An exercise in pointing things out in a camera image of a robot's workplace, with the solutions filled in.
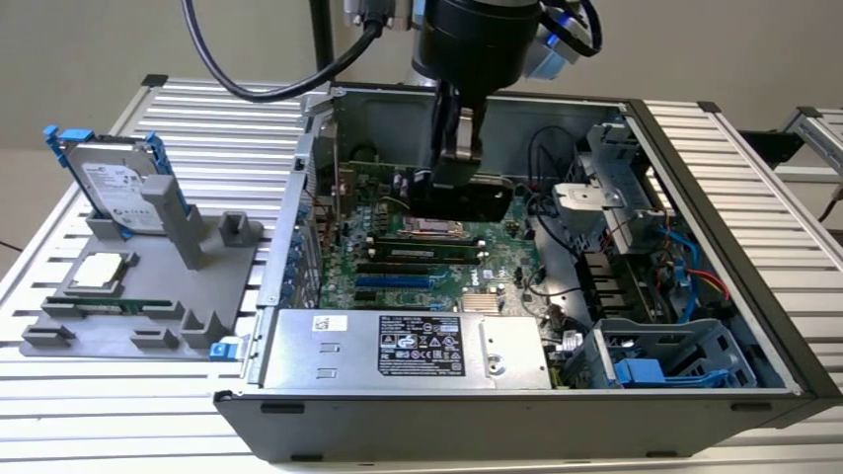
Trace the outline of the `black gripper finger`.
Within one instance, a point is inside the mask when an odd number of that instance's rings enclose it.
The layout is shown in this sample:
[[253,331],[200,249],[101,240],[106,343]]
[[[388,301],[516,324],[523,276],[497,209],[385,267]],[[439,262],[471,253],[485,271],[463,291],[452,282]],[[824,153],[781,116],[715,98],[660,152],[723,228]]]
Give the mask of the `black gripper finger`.
[[477,166],[481,159],[479,137],[485,116],[485,99],[457,95],[457,161]]
[[436,85],[431,126],[431,169],[436,170],[447,159],[456,157],[460,123],[460,99],[453,85],[439,81]]

